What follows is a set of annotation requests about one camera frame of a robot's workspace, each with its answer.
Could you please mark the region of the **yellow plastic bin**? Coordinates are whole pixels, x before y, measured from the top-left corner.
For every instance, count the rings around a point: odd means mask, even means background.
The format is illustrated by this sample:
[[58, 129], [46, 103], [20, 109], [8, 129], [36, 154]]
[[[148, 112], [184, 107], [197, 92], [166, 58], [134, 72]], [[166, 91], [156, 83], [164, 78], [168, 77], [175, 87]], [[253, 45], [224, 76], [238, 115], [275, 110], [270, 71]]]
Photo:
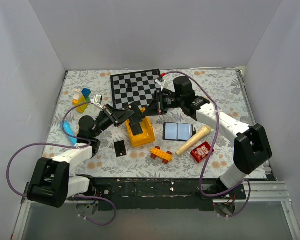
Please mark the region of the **yellow plastic bin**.
[[152, 143], [156, 140], [154, 128], [148, 116], [146, 116], [140, 123], [140, 127], [142, 130], [141, 134], [133, 134], [129, 119], [125, 122], [125, 124], [133, 148]]

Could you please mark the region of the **black leather card holder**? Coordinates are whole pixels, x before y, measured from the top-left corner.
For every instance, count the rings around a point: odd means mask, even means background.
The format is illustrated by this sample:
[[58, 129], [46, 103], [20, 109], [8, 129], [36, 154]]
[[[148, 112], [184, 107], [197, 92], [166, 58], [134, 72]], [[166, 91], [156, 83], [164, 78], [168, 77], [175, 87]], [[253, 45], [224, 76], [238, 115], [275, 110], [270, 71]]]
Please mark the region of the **black leather card holder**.
[[163, 124], [162, 139], [186, 142], [196, 133], [197, 131], [192, 124], [165, 122]]

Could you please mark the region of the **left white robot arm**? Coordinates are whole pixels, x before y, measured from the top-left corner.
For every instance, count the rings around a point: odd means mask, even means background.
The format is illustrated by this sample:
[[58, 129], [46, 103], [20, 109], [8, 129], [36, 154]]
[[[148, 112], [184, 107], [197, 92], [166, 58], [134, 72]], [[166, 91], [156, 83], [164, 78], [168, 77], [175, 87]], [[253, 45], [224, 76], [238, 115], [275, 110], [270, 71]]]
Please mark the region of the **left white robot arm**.
[[116, 109], [107, 104], [96, 119], [88, 115], [81, 117], [76, 146], [61, 155], [42, 157], [37, 161], [27, 198], [55, 208], [61, 207], [67, 198], [77, 194], [85, 200], [93, 199], [97, 191], [90, 179], [86, 176], [71, 177], [70, 173], [98, 153], [101, 142], [96, 137], [112, 125], [122, 125], [134, 113], [130, 108]]

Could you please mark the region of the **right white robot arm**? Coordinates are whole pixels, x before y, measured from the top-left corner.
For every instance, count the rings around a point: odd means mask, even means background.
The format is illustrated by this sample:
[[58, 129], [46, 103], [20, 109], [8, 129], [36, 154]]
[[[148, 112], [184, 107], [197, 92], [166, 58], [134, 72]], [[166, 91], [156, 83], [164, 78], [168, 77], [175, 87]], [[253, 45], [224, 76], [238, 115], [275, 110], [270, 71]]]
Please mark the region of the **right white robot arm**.
[[263, 165], [272, 156], [272, 150], [265, 128], [260, 124], [248, 125], [221, 112], [211, 97], [195, 94], [194, 79], [179, 76], [173, 80], [174, 91], [164, 87], [162, 76], [155, 82], [161, 89], [143, 113], [144, 116], [165, 115], [170, 109], [181, 109], [193, 120], [215, 130], [215, 135], [225, 137], [234, 147], [233, 164], [208, 189], [201, 189], [206, 198], [227, 199], [235, 192], [245, 177]]

